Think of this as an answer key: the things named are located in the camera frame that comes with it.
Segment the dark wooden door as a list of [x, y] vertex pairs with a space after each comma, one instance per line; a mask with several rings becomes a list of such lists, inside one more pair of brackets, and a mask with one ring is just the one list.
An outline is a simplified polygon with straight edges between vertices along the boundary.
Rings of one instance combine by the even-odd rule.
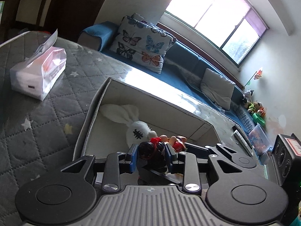
[[76, 42], [80, 33], [92, 26], [105, 0], [51, 0], [44, 28]]

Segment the green toy basin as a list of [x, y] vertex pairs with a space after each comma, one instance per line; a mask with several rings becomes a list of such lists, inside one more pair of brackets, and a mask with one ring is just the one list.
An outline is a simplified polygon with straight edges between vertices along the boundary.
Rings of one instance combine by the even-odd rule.
[[264, 119], [258, 114], [258, 113], [254, 113], [252, 115], [253, 121], [255, 124], [259, 124], [260, 126], [264, 127], [265, 126], [265, 121]]

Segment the white tissue pack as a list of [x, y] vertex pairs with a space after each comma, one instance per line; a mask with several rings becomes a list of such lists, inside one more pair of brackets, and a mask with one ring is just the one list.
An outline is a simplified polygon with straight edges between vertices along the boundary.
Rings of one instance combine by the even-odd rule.
[[43, 101], [66, 68], [66, 51], [55, 47], [55, 31], [36, 52], [10, 69], [11, 88], [14, 91]]

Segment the butterfly print pillow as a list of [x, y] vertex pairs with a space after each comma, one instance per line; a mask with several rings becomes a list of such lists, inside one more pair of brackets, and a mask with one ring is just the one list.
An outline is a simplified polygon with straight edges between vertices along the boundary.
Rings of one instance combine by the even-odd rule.
[[164, 57], [176, 42], [172, 34], [134, 13], [123, 17], [110, 50], [160, 74]]

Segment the black cardboard box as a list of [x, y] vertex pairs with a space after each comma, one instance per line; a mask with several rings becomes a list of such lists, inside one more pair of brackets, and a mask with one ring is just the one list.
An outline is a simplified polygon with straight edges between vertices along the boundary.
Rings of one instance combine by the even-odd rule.
[[74, 149], [73, 159], [84, 155], [105, 158], [126, 152], [127, 126], [104, 117], [101, 105], [134, 105], [139, 119], [157, 135], [185, 136], [198, 146], [226, 143], [234, 123], [215, 109], [163, 84], [163, 93], [108, 78], [95, 94]]

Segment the panda plush toy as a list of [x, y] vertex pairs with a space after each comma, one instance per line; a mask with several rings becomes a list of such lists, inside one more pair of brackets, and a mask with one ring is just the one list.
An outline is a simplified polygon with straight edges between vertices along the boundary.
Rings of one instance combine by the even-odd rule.
[[244, 104], [247, 103], [247, 102], [252, 102], [253, 93], [254, 93], [254, 90], [252, 90], [252, 89], [249, 89], [249, 90], [244, 92], [243, 99], [242, 99]]

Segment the grey cushion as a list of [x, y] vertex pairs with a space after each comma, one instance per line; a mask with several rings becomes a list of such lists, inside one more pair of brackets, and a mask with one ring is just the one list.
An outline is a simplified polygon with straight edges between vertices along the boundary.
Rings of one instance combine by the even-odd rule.
[[213, 103], [229, 111], [235, 83], [224, 76], [206, 68], [200, 89]]

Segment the blue sofa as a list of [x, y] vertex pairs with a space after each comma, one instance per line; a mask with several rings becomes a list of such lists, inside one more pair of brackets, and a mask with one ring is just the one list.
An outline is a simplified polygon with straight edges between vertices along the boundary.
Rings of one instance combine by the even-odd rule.
[[231, 105], [228, 111], [223, 109], [221, 105], [214, 104], [201, 92], [201, 80], [207, 68], [226, 78], [221, 71], [201, 55], [177, 41], [174, 46], [167, 51], [162, 71], [158, 74], [143, 65], [131, 61], [127, 57], [109, 50], [113, 39], [117, 36], [117, 28], [118, 25], [109, 21], [88, 27], [81, 32], [78, 43], [144, 71], [209, 105], [215, 110], [224, 113], [225, 116], [240, 125], [247, 135], [256, 126], [251, 115], [242, 104], [243, 92], [237, 85], [234, 86], [231, 96]]

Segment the dark wooden cabinet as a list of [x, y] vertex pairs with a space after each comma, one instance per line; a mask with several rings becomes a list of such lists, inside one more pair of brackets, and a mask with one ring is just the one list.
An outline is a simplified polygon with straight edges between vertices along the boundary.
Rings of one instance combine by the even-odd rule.
[[40, 29], [46, 0], [1, 0], [1, 42]]

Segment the orange paper pinwheel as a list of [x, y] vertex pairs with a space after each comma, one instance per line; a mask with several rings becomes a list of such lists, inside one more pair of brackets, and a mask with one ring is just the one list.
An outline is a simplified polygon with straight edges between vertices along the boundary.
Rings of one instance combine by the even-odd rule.
[[261, 78], [263, 71], [260, 69], [258, 71], [256, 71], [252, 77], [247, 81], [247, 83], [244, 85], [244, 87], [246, 87], [247, 85], [250, 85], [252, 80], [258, 80], [259, 78]]

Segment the black-haired doll figurine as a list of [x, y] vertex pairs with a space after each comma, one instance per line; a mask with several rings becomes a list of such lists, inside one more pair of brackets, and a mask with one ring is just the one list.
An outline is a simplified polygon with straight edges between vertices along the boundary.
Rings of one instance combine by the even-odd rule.
[[161, 135], [159, 137], [151, 138], [138, 146], [138, 161], [137, 169], [139, 172], [139, 185], [159, 185], [157, 172], [159, 175], [167, 174], [167, 164], [165, 161], [165, 145], [170, 144], [175, 152], [186, 151], [185, 142], [187, 138], [184, 136]]

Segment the silver remote control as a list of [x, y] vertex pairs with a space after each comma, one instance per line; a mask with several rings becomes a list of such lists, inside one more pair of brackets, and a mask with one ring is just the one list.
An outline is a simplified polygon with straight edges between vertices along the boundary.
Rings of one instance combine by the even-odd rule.
[[241, 146], [245, 149], [245, 151], [248, 153], [249, 156], [253, 156], [254, 153], [252, 152], [252, 149], [249, 147], [245, 139], [241, 136], [241, 134], [235, 130], [234, 131], [234, 137], [238, 140], [238, 142], [241, 144]]

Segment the pile of plush toys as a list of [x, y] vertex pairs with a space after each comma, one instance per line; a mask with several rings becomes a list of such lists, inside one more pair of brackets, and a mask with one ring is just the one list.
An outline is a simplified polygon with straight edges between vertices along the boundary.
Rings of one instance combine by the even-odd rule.
[[247, 103], [244, 105], [245, 109], [247, 109], [248, 113], [250, 115], [253, 115], [254, 113], [259, 114], [261, 117], [265, 116], [265, 110], [261, 103], [259, 102], [250, 102], [247, 101]]

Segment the white knitted rabbit plush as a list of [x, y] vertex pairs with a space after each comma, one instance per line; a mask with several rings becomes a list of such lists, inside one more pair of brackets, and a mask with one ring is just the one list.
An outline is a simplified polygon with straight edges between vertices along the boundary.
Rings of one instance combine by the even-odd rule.
[[125, 137], [129, 147], [158, 137], [156, 131], [139, 119], [139, 109], [134, 105], [105, 104], [99, 111], [107, 119], [127, 126]]

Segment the black box with dials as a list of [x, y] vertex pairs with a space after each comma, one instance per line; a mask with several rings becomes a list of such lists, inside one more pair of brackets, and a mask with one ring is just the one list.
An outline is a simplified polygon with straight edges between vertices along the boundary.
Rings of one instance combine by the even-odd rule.
[[272, 161], [280, 186], [300, 185], [300, 140], [295, 134], [277, 135]]

